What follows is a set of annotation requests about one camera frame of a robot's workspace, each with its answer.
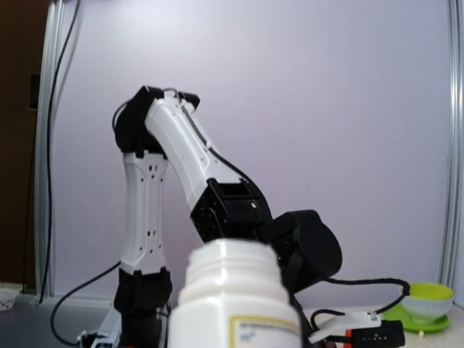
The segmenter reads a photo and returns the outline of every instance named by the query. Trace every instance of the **wooden door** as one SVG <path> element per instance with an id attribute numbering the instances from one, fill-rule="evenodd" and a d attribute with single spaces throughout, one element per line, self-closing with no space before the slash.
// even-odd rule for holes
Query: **wooden door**
<path id="1" fill-rule="evenodd" d="M 0 282 L 35 287 L 33 176 L 36 113 L 28 110 L 30 76 L 41 70 L 49 0 L 0 1 Z"/>

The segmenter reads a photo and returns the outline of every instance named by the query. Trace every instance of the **green bowl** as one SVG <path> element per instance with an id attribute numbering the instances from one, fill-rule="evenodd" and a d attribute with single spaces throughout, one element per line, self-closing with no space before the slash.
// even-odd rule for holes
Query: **green bowl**
<path id="1" fill-rule="evenodd" d="M 411 295 L 401 304 L 414 322 L 430 324 L 448 313 L 452 299 L 453 292 L 445 285 L 412 283 Z"/>
<path id="2" fill-rule="evenodd" d="M 436 283 L 412 283 L 410 296 L 415 299 L 442 301 L 452 299 L 453 291 L 445 285 Z"/>

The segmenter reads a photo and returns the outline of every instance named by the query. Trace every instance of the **black cable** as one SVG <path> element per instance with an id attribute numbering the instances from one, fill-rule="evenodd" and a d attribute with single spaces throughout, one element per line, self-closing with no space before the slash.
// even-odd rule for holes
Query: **black cable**
<path id="1" fill-rule="evenodd" d="M 29 232 L 29 205 L 30 205 L 30 192 L 32 191 L 32 178 L 34 169 L 34 156 L 36 154 L 36 139 L 37 139 L 37 117 L 34 121 L 34 134 L 32 140 L 32 149 L 30 150 L 29 160 L 29 178 L 28 178 L 28 194 L 26 201 L 26 216 L 25 216 L 25 229 L 24 229 L 24 244 L 22 248 L 22 293 L 26 292 L 26 273 L 28 263 L 28 232 Z"/>
<path id="2" fill-rule="evenodd" d="M 129 100 L 127 100 L 124 104 L 120 105 L 120 106 L 116 109 L 115 113 L 113 114 L 113 119 L 112 119 L 112 121 L 111 121 L 111 126 L 113 127 L 113 132 L 116 131 L 117 116 L 119 115 L 119 112 L 121 111 L 121 109 L 122 109 L 123 107 L 125 107 L 125 106 L 128 104 L 128 102 L 129 102 Z"/>
<path id="3" fill-rule="evenodd" d="M 374 314 L 381 314 L 390 310 L 394 306 L 398 305 L 406 296 L 410 295 L 411 286 L 407 281 L 396 278 L 378 278 L 378 279 L 363 279 L 360 281 L 343 281 L 339 279 L 328 278 L 325 280 L 327 283 L 336 284 L 336 285 L 374 285 L 374 284 L 392 284 L 399 285 L 402 287 L 401 296 L 399 296 L 392 303 L 388 304 L 385 307 L 382 307 L 380 310 L 376 310 Z"/>
<path id="4" fill-rule="evenodd" d="M 84 284 L 79 285 L 77 288 L 74 288 L 70 292 L 68 292 L 66 295 L 64 295 L 59 301 L 55 304 L 55 307 L 53 307 L 53 310 L 51 311 L 50 314 L 50 328 L 51 332 L 53 333 L 53 336 L 62 344 L 65 346 L 69 347 L 78 347 L 78 343 L 73 343 L 71 341 L 67 341 L 66 339 L 63 339 L 57 332 L 57 329 L 55 328 L 55 315 L 57 314 L 57 310 L 59 309 L 59 306 L 62 305 L 64 301 L 74 293 L 78 292 L 79 290 L 85 288 L 86 286 L 98 281 L 100 278 L 105 277 L 105 275 L 111 273 L 113 270 L 118 268 L 120 266 L 121 262 L 119 261 L 116 265 L 113 265 L 112 267 L 108 268 L 105 270 L 103 273 L 98 274 L 96 277 L 93 277 L 91 280 L 86 281 Z"/>
<path id="5" fill-rule="evenodd" d="M 65 43 L 59 55 L 57 68 L 54 72 L 53 82 L 51 84 L 49 109 L 48 109 L 47 119 L 46 119 L 46 124 L 47 124 L 47 127 L 46 127 L 46 171 L 47 171 L 47 195 L 48 195 L 48 200 L 49 200 L 49 211 L 48 211 L 49 220 L 48 220 L 48 226 L 47 226 L 48 240 L 47 240 L 47 245 L 46 245 L 45 267 L 43 269 L 41 295 L 38 301 L 39 305 L 44 301 L 46 282 L 49 277 L 50 253 L 51 253 L 51 224 L 52 224 L 51 220 L 53 218 L 53 199 L 52 199 L 52 192 L 51 192 L 51 115 L 53 113 L 53 101 L 54 101 L 55 90 L 57 89 L 59 69 L 61 67 L 63 56 L 65 55 L 66 47 L 70 40 L 71 33 L 73 32 L 75 21 L 78 17 L 80 2 L 81 0 L 77 0 L 76 2 L 75 9 L 74 9 L 74 15 L 72 16 L 70 28 L 67 32 Z"/>
<path id="6" fill-rule="evenodd" d="M 397 299 L 393 302 L 388 304 L 385 307 L 382 307 L 380 310 L 376 310 L 373 312 L 375 315 L 379 315 L 381 313 L 390 310 L 394 306 L 398 305 L 406 296 L 410 295 L 411 286 L 407 281 L 403 281 L 401 279 L 396 278 L 377 278 L 377 279 L 362 279 L 359 281 L 343 281 L 339 279 L 327 278 L 324 280 L 326 283 L 336 284 L 336 285 L 373 285 L 373 284 L 393 284 L 393 285 L 400 285 L 402 286 L 402 293 Z M 331 314 L 331 315 L 345 315 L 343 312 L 339 312 L 336 310 L 316 310 L 313 314 L 311 314 L 310 322 L 311 326 L 314 330 L 318 330 L 318 325 L 315 322 L 315 318 L 319 314 Z"/>
<path id="7" fill-rule="evenodd" d="M 319 330 L 318 324 L 316 324 L 316 317 L 320 314 L 330 314 L 338 316 L 345 315 L 345 313 L 339 312 L 338 310 L 316 310 L 313 314 L 311 314 L 310 318 L 311 326 L 314 331 Z"/>

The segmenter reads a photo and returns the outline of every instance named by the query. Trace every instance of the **black connector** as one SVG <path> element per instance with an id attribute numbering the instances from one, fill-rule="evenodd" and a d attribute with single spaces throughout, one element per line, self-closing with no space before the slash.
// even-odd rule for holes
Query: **black connector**
<path id="1" fill-rule="evenodd" d="M 406 343 L 401 321 L 382 320 L 378 328 L 361 328 L 352 331 L 352 348 L 397 348 Z"/>

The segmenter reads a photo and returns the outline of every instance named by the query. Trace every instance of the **white plastic clip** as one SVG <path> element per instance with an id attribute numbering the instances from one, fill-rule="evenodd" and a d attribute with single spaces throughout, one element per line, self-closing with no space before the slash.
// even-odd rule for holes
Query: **white plastic clip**
<path id="1" fill-rule="evenodd" d="M 346 330 L 356 330 L 357 328 L 378 328 L 382 325 L 380 315 L 373 313 L 359 312 L 347 313 L 325 321 L 319 325 L 319 330 L 310 337 L 310 343 L 322 341 L 323 339 Z"/>

